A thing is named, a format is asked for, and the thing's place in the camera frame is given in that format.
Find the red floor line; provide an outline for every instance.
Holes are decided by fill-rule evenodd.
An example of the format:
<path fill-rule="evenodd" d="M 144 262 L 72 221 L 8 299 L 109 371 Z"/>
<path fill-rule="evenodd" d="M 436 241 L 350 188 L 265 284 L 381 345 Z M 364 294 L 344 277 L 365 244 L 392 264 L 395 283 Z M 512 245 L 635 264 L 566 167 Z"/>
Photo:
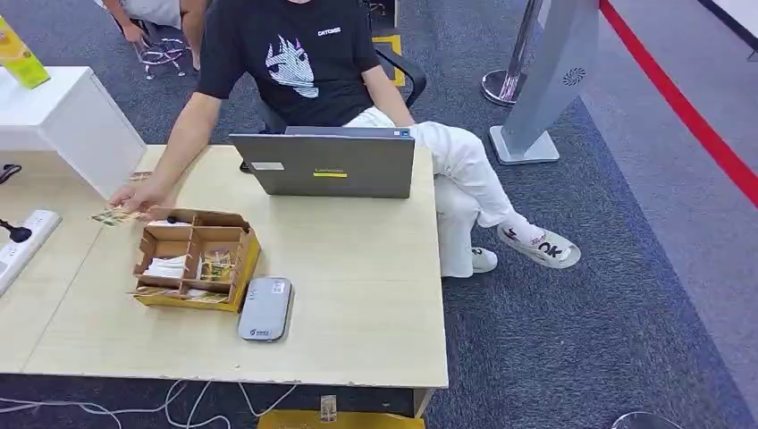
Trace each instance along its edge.
<path fill-rule="evenodd" d="M 716 164 L 742 190 L 745 196 L 758 207 L 758 176 L 747 166 L 713 127 L 692 106 L 684 94 L 666 72 L 655 62 L 635 33 L 624 22 L 609 0 L 600 0 L 600 11 L 613 27 L 627 47 L 628 51 L 640 65 L 644 74 L 658 89 L 666 102 L 700 141 L 705 150 L 711 154 Z"/>

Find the laptop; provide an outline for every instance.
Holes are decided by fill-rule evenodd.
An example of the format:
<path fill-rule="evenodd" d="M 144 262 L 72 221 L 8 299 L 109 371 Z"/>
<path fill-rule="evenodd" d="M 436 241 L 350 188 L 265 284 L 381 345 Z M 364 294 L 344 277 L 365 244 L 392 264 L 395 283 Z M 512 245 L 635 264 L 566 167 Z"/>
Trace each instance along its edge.
<path fill-rule="evenodd" d="M 415 141 L 408 129 L 289 127 L 231 134 L 269 195 L 408 198 Z"/>

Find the black cable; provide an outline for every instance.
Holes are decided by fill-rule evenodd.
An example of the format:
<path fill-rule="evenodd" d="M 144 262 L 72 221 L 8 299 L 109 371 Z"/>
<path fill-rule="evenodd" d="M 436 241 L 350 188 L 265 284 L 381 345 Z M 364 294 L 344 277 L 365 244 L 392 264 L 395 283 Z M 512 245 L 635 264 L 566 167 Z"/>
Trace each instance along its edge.
<path fill-rule="evenodd" d="M 31 230 L 23 226 L 13 226 L 8 222 L 0 219 L 0 227 L 5 228 L 11 232 L 11 241 L 14 243 L 22 243 L 31 237 Z"/>
<path fill-rule="evenodd" d="M 0 172 L 0 185 L 5 183 L 14 174 L 21 171 L 21 166 L 17 164 L 5 164 L 3 165 L 3 171 Z"/>

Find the sneaker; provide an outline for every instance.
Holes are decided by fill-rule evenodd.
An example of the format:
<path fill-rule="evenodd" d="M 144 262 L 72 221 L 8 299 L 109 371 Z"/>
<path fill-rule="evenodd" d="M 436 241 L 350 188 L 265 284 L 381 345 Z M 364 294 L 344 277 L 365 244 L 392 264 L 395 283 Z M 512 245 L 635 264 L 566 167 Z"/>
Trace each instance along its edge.
<path fill-rule="evenodd" d="M 579 262 L 582 252 L 577 245 L 553 231 L 543 229 L 544 235 L 525 244 L 518 240 L 512 229 L 499 225 L 497 232 L 500 240 L 518 252 L 528 256 L 539 265 L 550 268 L 569 268 Z"/>
<path fill-rule="evenodd" d="M 497 255 L 486 248 L 471 248 L 474 274 L 489 273 L 497 266 Z"/>

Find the white pants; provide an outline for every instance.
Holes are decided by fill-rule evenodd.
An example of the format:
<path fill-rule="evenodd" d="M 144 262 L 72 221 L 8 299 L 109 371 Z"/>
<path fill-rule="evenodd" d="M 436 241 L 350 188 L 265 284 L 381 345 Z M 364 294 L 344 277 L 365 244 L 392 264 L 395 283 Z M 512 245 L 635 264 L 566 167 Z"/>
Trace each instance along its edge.
<path fill-rule="evenodd" d="M 345 126 L 391 128 L 395 124 L 371 107 Z M 497 225 L 513 213 L 513 205 L 476 135 L 437 122 L 416 124 L 410 133 L 416 144 L 432 152 L 442 276 L 469 277 L 474 273 L 474 223 L 485 228 Z"/>

